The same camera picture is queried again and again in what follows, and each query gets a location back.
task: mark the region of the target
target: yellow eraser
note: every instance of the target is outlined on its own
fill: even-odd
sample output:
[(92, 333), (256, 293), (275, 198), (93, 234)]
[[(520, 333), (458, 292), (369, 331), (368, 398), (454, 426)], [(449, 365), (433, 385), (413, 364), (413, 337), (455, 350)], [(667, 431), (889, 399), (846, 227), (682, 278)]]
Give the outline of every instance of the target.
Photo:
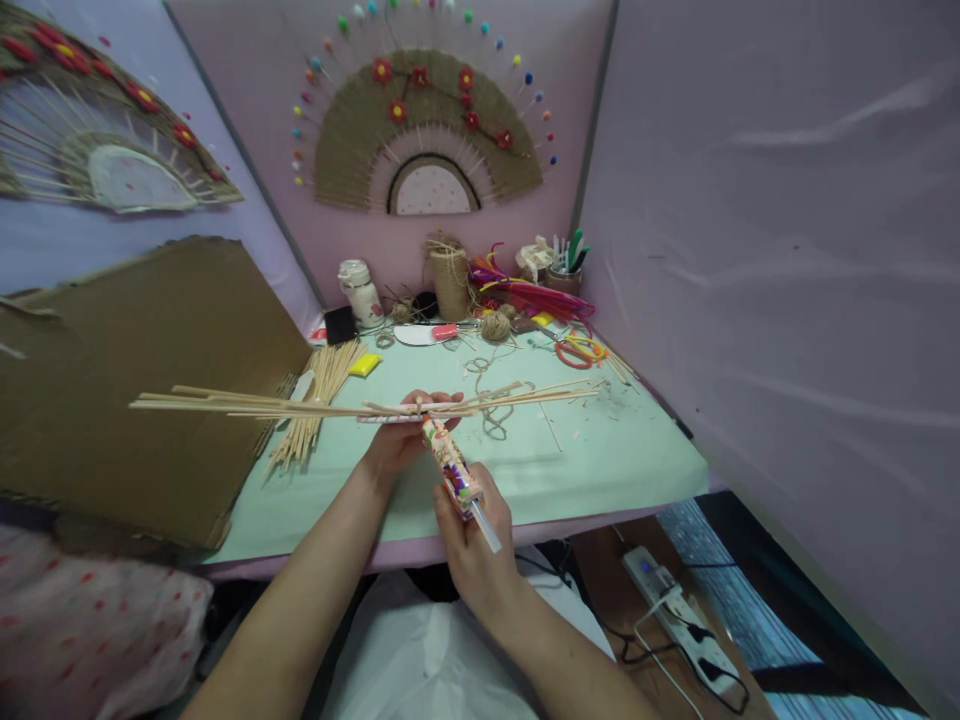
[(551, 315), (550, 313), (540, 313), (538, 315), (534, 315), (530, 319), (533, 320), (540, 327), (546, 327), (547, 325), (553, 322), (553, 315)]
[(366, 377), (373, 372), (373, 369), (383, 360), (379, 355), (370, 355), (369, 353), (357, 360), (350, 368), (350, 374), (354, 377)]

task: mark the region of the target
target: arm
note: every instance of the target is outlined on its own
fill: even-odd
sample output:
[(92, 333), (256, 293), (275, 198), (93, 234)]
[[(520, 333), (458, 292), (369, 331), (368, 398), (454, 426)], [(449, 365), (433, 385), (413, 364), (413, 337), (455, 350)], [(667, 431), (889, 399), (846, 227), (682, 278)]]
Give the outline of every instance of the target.
[(558, 615), (517, 572), (510, 508), (480, 463), (487, 518), (503, 549), (490, 552), (476, 522), (464, 525), (434, 490), (450, 575), (467, 606), (527, 676), (552, 720), (659, 717), (626, 674)]
[[(459, 402), (415, 391), (433, 402)], [(459, 421), (450, 421), (453, 429)], [(333, 503), (297, 546), (183, 715), (299, 718), (380, 531), (397, 474), (424, 452), (420, 423), (384, 425)]]

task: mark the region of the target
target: hot glue stick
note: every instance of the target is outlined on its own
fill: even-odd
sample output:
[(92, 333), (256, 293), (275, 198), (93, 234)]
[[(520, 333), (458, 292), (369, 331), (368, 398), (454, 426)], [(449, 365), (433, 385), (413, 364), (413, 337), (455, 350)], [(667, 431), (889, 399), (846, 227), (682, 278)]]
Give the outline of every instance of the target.
[(450, 437), (450, 432), (440, 420), (428, 417), (423, 421), (423, 437), (433, 453), (433, 459), (443, 475), (443, 485), (450, 501), (460, 514), (460, 519), (477, 521), (480, 532), (494, 553), (500, 551), (500, 540), (483, 512), (483, 490), (467, 470), (460, 449)]

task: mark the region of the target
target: fan-shaped wall decoration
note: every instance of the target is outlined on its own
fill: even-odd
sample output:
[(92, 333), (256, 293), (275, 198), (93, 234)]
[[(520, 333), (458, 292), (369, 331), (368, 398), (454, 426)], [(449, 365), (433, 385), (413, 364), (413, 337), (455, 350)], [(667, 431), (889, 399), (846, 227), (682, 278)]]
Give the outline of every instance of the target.
[(2, 2), (0, 195), (119, 213), (243, 199), (153, 92), (102, 53)]
[[(444, 183), (426, 182), (425, 202), (410, 204), (420, 212), (479, 210), (543, 182), (534, 143), (503, 91), (437, 50), (398, 50), (350, 77), (324, 115), (313, 167), (318, 201), (396, 214), (405, 214), (399, 194), (413, 192), (409, 178), (426, 182), (425, 168)], [(429, 196), (441, 192), (433, 207)]]

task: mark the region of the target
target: hand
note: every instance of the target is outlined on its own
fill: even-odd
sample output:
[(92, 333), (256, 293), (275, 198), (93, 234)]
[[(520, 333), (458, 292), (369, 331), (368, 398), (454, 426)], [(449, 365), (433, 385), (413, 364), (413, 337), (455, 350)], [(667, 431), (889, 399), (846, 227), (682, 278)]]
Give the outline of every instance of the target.
[[(448, 395), (447, 393), (427, 393), (423, 390), (414, 390), (407, 395), (401, 404), (416, 404), (417, 398), (422, 403), (431, 402), (460, 402), (463, 393)], [(453, 430), (460, 424), (460, 418), (447, 420), (447, 430)], [(393, 480), (402, 471), (410, 467), (424, 452), (421, 430), (422, 423), (387, 423), (380, 426), (373, 436), (370, 449), (364, 459), (371, 463), (377, 474)]]
[(483, 489), (484, 509), (503, 546), (496, 555), (476, 520), (464, 523), (441, 486), (433, 489), (437, 525), (447, 551), (450, 576), (460, 597), (496, 638), (517, 617), (524, 581), (513, 554), (513, 517), (483, 463), (467, 468)]

